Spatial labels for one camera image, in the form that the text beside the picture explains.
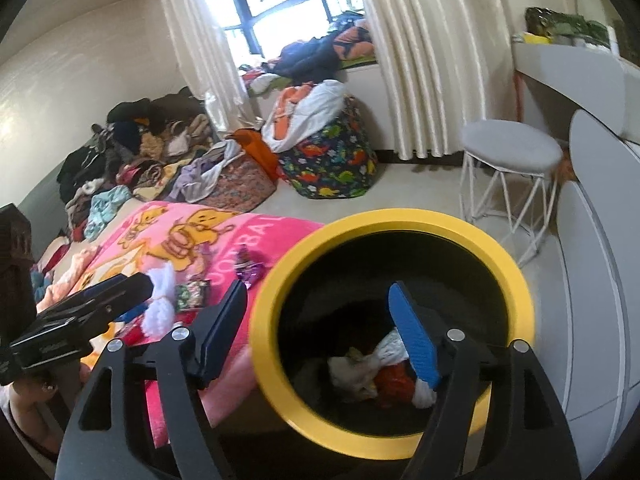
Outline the person's left hand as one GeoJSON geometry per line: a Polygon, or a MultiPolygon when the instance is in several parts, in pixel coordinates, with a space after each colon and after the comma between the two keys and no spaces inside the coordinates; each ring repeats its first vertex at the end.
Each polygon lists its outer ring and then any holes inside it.
{"type": "Polygon", "coordinates": [[[54,433],[39,411],[41,404],[48,403],[58,393],[58,383],[53,378],[24,376],[8,385],[6,393],[16,434],[44,456],[58,456],[62,438],[54,433]]]}

